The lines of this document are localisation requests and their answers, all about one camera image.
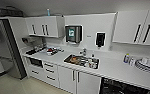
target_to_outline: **lower cabinet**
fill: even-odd
[[[101,77],[42,61],[42,67],[29,65],[29,75],[73,94],[99,94]]]
[[[60,88],[76,94],[76,71],[58,66]]]
[[[99,94],[101,77],[58,66],[60,88],[73,94]]]
[[[51,64],[50,62],[43,61],[43,69],[45,82],[59,88],[59,78],[57,65]]]
[[[30,65],[28,67],[29,75],[41,81],[45,81],[44,70],[40,67]]]

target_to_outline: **drawer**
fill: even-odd
[[[39,80],[44,81],[45,76],[44,76],[44,70],[42,68],[36,68],[36,67],[28,67],[29,75],[31,77],[37,78]]]
[[[50,62],[43,61],[43,68],[49,70],[57,70],[57,65],[51,64]]]
[[[52,78],[58,78],[58,71],[57,70],[50,70],[50,69],[44,69],[44,72],[46,75],[52,77]]]
[[[53,77],[50,77],[49,75],[45,75],[45,82],[59,88],[58,78],[53,78]]]

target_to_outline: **faucet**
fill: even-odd
[[[87,52],[87,49],[84,48],[84,49],[83,49],[83,52],[80,52],[80,54],[83,54],[83,56],[86,56],[86,52]]]

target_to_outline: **floor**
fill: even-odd
[[[0,94],[70,94],[30,77],[19,80],[8,75],[0,77]]]

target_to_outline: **label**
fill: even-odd
[[[69,29],[69,37],[74,37],[74,29]]]

